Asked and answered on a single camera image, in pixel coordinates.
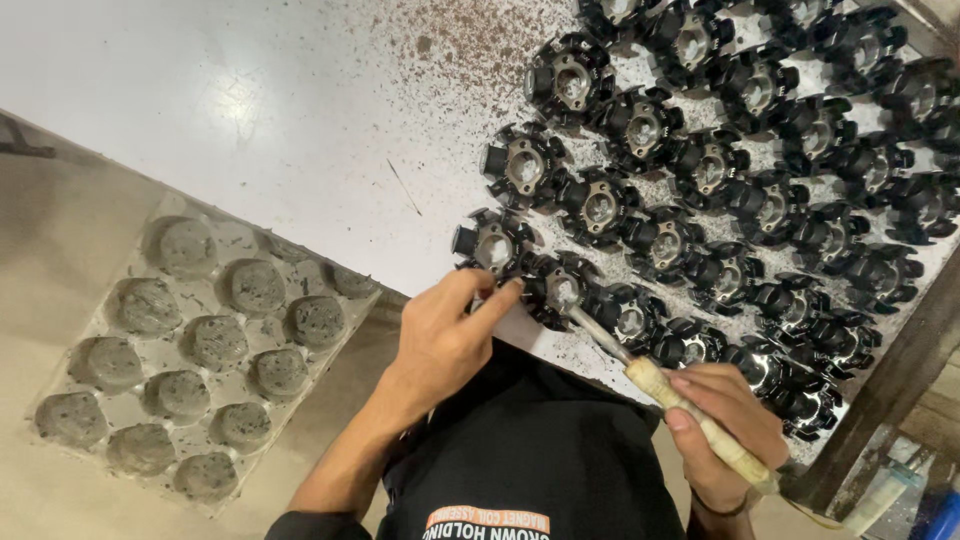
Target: bracelet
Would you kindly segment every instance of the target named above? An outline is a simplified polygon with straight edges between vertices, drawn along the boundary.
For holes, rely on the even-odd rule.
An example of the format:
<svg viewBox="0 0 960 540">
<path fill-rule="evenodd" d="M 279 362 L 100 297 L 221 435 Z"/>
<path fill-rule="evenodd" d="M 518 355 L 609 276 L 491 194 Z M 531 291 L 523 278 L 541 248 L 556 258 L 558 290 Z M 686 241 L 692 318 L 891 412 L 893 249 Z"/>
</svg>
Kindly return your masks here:
<svg viewBox="0 0 960 540">
<path fill-rule="evenodd" d="M 713 514 L 714 516 L 721 517 L 721 518 L 731 518 L 741 514 L 744 510 L 747 509 L 747 504 L 750 501 L 750 492 L 748 491 L 747 493 L 743 494 L 743 502 L 740 503 L 740 505 L 737 508 L 734 508 L 729 512 L 718 512 L 713 508 L 710 508 L 709 506 L 707 506 L 707 504 L 704 503 L 704 500 L 701 499 L 699 495 L 697 495 L 696 490 L 690 489 L 690 493 L 693 495 L 693 500 L 696 501 L 697 504 L 699 504 L 704 510 Z"/>
</svg>

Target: white workbench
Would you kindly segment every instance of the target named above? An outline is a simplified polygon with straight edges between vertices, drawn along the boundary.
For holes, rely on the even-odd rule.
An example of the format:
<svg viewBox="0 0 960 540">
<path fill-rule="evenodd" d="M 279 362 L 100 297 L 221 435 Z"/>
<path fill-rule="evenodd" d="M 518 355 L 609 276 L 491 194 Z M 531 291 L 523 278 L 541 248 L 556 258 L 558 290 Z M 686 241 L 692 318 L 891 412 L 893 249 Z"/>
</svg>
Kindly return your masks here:
<svg viewBox="0 0 960 540">
<path fill-rule="evenodd" d="M 415 295 L 458 260 L 449 253 L 471 210 L 495 207 L 477 172 L 481 146 L 532 118 L 519 82 L 549 37 L 576 27 L 569 0 L 31 0 L 5 6 L 0 109 Z M 757 16 L 734 19 L 742 49 L 762 42 Z M 616 58 L 618 86 L 651 85 L 646 53 Z M 818 91 L 819 63 L 800 95 Z M 715 125 L 714 101 L 677 97 L 690 129 Z M 861 133 L 876 107 L 857 104 Z M 592 134 L 564 141 L 570 168 L 601 163 Z M 769 145 L 745 141 L 754 170 Z M 920 152 L 918 168 L 928 163 Z M 647 205 L 666 181 L 638 179 Z M 811 183 L 814 202 L 833 198 Z M 883 241 L 876 225 L 868 241 Z M 725 217 L 699 219 L 731 238 Z M 545 250 L 574 249 L 607 282 L 630 273 L 619 250 L 573 246 L 533 215 Z M 926 289 L 956 238 L 922 248 Z M 766 252 L 768 276 L 790 250 Z M 842 283 L 831 292 L 841 298 Z M 673 316 L 697 314 L 682 290 L 654 287 Z M 911 309 L 881 322 L 889 344 Z M 731 337 L 752 316 L 717 319 Z M 542 330 L 519 310 L 499 335 L 534 354 L 648 401 L 581 333 Z"/>
</svg>

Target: clear plastic blister tray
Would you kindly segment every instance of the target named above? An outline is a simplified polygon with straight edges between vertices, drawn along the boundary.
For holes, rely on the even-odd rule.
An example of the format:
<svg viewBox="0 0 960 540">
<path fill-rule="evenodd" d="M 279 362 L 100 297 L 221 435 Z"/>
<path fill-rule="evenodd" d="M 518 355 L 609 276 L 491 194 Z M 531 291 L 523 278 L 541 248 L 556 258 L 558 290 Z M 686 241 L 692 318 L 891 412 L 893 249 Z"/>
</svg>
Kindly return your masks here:
<svg viewBox="0 0 960 540">
<path fill-rule="evenodd" d="M 175 224 L 180 230 L 166 237 Z M 160 203 L 132 251 L 27 411 L 29 431 L 216 515 L 380 289 L 176 194 Z M 282 279 L 281 292 L 265 263 Z M 270 285 L 278 296 L 263 294 Z M 170 298 L 176 309 L 165 305 Z M 238 404 L 254 405 L 228 406 Z"/>
</svg>

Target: hand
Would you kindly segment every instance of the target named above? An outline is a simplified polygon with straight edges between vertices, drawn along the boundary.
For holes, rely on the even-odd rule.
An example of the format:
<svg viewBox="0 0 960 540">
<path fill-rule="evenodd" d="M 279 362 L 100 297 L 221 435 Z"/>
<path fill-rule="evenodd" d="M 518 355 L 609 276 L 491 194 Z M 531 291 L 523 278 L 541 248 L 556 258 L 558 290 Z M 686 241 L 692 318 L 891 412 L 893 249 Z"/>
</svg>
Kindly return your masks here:
<svg viewBox="0 0 960 540">
<path fill-rule="evenodd" d="M 458 270 L 407 303 L 399 352 L 381 380 L 406 422 L 452 396 L 490 360 L 493 327 L 523 292 L 520 279 L 494 292 L 495 285 L 490 272 Z M 467 315 L 474 294 L 486 303 Z"/>
<path fill-rule="evenodd" d="M 735 366 L 699 364 L 669 371 L 667 377 L 677 392 L 713 417 L 770 469 L 777 469 L 789 457 L 780 436 L 782 421 L 754 397 Z M 737 509 L 750 483 L 713 453 L 700 425 L 688 412 L 671 408 L 665 420 L 684 457 L 684 475 L 701 501 L 714 512 Z"/>
</svg>

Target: person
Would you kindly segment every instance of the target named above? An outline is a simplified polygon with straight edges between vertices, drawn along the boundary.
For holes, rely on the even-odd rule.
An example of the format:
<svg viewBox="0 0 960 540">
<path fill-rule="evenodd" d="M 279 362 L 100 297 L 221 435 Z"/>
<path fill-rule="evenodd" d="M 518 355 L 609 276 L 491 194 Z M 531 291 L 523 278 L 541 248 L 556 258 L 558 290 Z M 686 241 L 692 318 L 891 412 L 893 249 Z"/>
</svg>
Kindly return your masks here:
<svg viewBox="0 0 960 540">
<path fill-rule="evenodd" d="M 381 478 L 380 539 L 684 538 L 650 440 L 659 415 L 492 338 L 522 289 L 464 269 L 412 299 L 395 361 L 267 539 L 371 538 L 359 521 Z M 475 296 L 486 302 L 467 314 Z M 780 420 L 734 367 L 667 373 L 767 466 L 783 464 Z M 746 480 L 687 412 L 665 422 L 693 492 L 686 537 L 753 538 Z"/>
</svg>

